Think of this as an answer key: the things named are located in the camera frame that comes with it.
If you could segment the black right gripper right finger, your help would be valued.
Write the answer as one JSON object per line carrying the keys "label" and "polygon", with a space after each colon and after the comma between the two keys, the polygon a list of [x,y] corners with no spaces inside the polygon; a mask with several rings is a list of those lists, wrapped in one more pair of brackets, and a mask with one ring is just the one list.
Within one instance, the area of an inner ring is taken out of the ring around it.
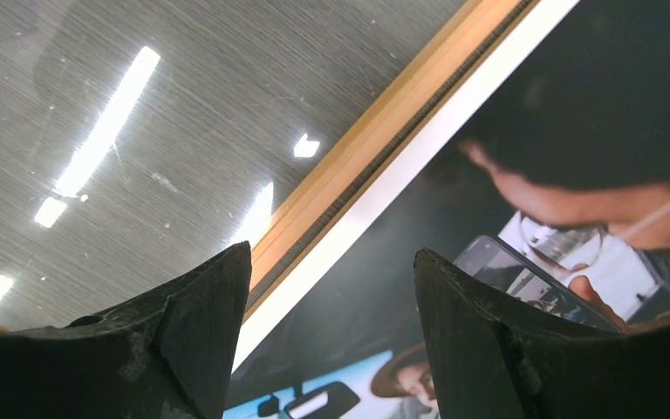
{"label": "black right gripper right finger", "polygon": [[607,332],[544,313],[429,249],[414,283],[444,418],[670,418],[670,321]]}

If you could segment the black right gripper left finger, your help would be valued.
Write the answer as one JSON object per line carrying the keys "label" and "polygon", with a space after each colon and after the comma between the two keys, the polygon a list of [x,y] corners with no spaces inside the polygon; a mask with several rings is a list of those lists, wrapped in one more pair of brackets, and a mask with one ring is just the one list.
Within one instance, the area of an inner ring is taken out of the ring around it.
{"label": "black right gripper left finger", "polygon": [[219,418],[251,277],[248,242],[61,328],[0,332],[0,418]]}

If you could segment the printed photo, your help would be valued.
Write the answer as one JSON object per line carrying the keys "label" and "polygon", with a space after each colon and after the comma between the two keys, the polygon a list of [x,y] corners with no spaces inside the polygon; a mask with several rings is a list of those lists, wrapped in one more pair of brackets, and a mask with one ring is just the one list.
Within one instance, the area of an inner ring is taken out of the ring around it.
{"label": "printed photo", "polygon": [[436,418],[430,248],[546,312],[670,316],[670,1],[581,1],[235,372],[228,418]]}

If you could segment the brown backing board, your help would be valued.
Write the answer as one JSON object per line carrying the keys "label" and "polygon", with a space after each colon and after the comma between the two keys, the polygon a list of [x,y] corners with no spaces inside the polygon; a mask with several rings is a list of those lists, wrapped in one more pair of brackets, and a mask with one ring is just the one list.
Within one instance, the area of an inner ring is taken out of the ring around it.
{"label": "brown backing board", "polygon": [[311,253],[534,1],[467,1],[273,212],[252,249],[244,316]]}

